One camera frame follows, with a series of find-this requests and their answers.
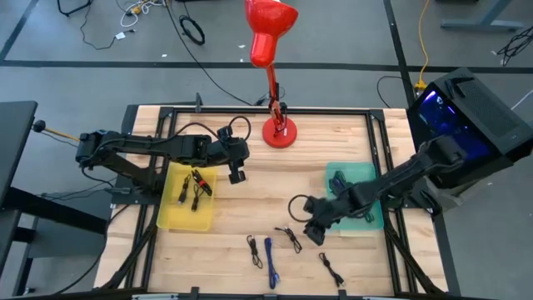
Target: yellow tray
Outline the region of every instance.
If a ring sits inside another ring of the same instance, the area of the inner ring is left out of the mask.
[[[171,162],[168,167],[167,180],[161,198],[161,206],[157,215],[157,226],[163,229],[182,229],[192,231],[207,231],[211,228],[213,217],[213,201],[217,185],[217,168],[197,168],[202,178],[209,184],[213,193],[208,196],[203,193],[198,201],[198,209],[191,211],[194,200],[194,185],[196,182],[191,177],[187,189],[187,198],[182,205],[177,204],[177,199],[183,189],[185,177],[191,174],[193,168]]]

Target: red desk lamp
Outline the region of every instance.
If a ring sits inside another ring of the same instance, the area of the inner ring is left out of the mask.
[[[263,125],[263,139],[274,148],[286,148],[296,140],[296,125],[286,117],[286,104],[280,103],[279,83],[274,73],[277,40],[291,29],[298,11],[277,0],[246,0],[247,20],[253,31],[250,60],[265,68],[268,76],[271,118]]]

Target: wooden tabletop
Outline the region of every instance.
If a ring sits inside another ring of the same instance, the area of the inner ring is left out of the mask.
[[[135,135],[153,135],[158,106],[140,106],[133,128]],[[395,165],[415,153],[411,131],[402,109],[384,110],[386,128]],[[236,114],[180,113],[177,128],[189,122],[204,123],[217,130]],[[328,162],[371,162],[365,118],[353,115],[291,115],[298,128],[295,143],[286,149],[268,147],[262,141],[266,114],[247,114],[252,123],[248,139],[250,157],[245,161],[245,182],[231,185],[226,166],[219,167],[215,191],[215,213],[208,232],[159,230],[153,258],[149,291],[200,293],[337,295],[336,285],[318,258],[324,252],[334,270],[346,281],[348,295],[393,294],[384,232],[331,231],[318,247],[303,233],[303,223],[294,222],[287,213],[287,203],[294,195],[325,194]],[[244,122],[235,122],[234,135],[244,137]],[[189,127],[185,133],[207,134],[201,127]],[[376,129],[378,148],[381,137]],[[385,158],[380,152],[382,171]],[[148,165],[148,157],[128,155],[139,166]],[[131,206],[118,216],[108,230],[107,246],[98,267],[95,286],[105,283],[120,267],[131,250],[139,207]],[[420,209],[404,210],[411,252],[434,284],[446,290],[441,256],[430,216]],[[274,227],[288,226],[303,246],[295,254],[292,243]],[[263,239],[273,238],[272,256],[281,282],[272,291],[268,287],[268,268],[252,265],[246,236],[255,235],[259,256],[267,265]],[[405,290],[406,273],[400,255],[399,269]],[[144,253],[139,257],[135,283],[140,283]]]

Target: blue cable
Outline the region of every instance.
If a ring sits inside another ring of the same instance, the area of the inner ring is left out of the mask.
[[[265,238],[265,250],[266,258],[268,259],[268,282],[270,288],[276,288],[276,283],[280,282],[280,276],[276,273],[274,268],[274,263],[272,262],[272,239],[267,237]]]

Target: teal tray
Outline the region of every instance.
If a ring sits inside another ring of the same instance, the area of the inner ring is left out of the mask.
[[[376,170],[372,163],[368,162],[329,162],[326,165],[326,190],[327,199],[334,199],[335,195],[330,190],[329,180],[333,178],[336,171],[342,171],[349,183],[369,181],[376,178]],[[374,215],[374,221],[367,222],[364,218],[344,217],[340,223],[333,224],[333,230],[377,230],[383,229],[383,214],[381,205],[376,201],[370,211]]]

